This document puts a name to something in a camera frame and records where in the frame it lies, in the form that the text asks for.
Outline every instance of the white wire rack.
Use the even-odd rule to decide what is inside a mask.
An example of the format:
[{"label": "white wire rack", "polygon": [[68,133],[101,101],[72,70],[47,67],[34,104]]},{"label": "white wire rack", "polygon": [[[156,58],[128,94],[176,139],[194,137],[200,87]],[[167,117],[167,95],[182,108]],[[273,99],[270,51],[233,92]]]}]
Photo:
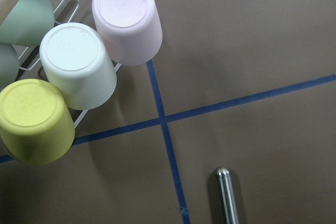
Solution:
[{"label": "white wire rack", "polygon": [[[75,1],[76,5],[75,5],[75,8],[73,9],[73,11],[71,12],[70,14],[70,17],[68,18],[68,20],[66,22],[59,22],[57,21],[57,18],[60,17],[63,12],[65,11],[66,7],[70,4],[70,1]],[[80,6],[80,0],[61,0],[60,3],[58,4],[58,6],[55,8],[54,10],[54,16],[55,16],[55,24],[56,25],[60,25],[60,24],[63,24],[63,23],[69,23],[73,20],[73,18],[75,17],[78,9],[79,9],[79,6]],[[24,51],[22,52],[22,54],[19,56],[19,64],[21,65],[19,67],[20,70],[23,70],[23,71],[32,71],[36,66],[37,64],[39,63],[40,61],[40,57],[38,56],[36,61],[31,65],[31,67],[29,68],[24,68],[22,67],[22,64],[28,59],[28,57],[32,54],[32,52],[34,51],[36,47],[26,47],[24,49]],[[116,66],[114,67],[115,71],[117,72],[120,67],[122,65],[121,64],[116,64]],[[82,121],[82,119],[84,118],[84,116],[88,113],[88,110],[83,110],[80,115],[77,117],[77,119],[75,120],[75,122],[73,123],[75,128],[79,125],[79,123]]]}]

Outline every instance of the yellow cup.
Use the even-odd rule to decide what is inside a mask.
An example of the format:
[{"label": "yellow cup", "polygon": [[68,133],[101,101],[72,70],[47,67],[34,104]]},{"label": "yellow cup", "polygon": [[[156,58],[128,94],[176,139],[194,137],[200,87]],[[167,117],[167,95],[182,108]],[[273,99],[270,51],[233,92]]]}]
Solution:
[{"label": "yellow cup", "polygon": [[51,163],[69,150],[75,128],[61,93],[52,84],[26,79],[0,93],[0,136],[21,163]]}]

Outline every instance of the mug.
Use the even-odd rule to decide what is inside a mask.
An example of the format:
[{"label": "mug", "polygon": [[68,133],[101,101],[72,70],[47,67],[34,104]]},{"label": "mug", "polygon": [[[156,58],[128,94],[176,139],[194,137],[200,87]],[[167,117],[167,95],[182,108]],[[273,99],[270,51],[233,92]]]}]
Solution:
[{"label": "mug", "polygon": [[75,128],[52,84],[25,79],[0,93],[0,136],[9,154],[29,165],[51,163],[71,147]]},{"label": "mug", "polygon": [[15,81],[19,58],[12,45],[0,43],[0,90]]},{"label": "mug", "polygon": [[154,0],[92,0],[97,32],[110,57],[136,66],[152,59],[162,43],[162,28]]},{"label": "mug", "polygon": [[116,88],[116,71],[104,43],[87,25],[54,27],[41,42],[40,58],[49,82],[61,91],[69,108],[94,109]]},{"label": "mug", "polygon": [[0,42],[38,46],[54,27],[54,20],[50,0],[19,0],[0,25]]}]

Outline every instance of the mint green cup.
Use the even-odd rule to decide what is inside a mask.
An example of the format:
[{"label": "mint green cup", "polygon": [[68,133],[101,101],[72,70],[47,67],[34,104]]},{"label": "mint green cup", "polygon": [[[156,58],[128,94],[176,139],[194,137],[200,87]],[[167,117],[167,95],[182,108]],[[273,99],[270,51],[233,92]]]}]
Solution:
[{"label": "mint green cup", "polygon": [[11,45],[38,46],[54,27],[50,0],[19,0],[0,25],[0,42]]}]

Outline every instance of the silver metal handle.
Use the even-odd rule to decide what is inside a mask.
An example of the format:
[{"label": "silver metal handle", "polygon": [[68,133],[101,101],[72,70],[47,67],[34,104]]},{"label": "silver metal handle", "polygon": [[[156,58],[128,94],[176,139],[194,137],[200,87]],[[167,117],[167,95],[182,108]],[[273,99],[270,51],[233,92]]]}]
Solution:
[{"label": "silver metal handle", "polygon": [[230,172],[224,167],[219,167],[216,169],[216,176],[225,223],[239,224]]}]

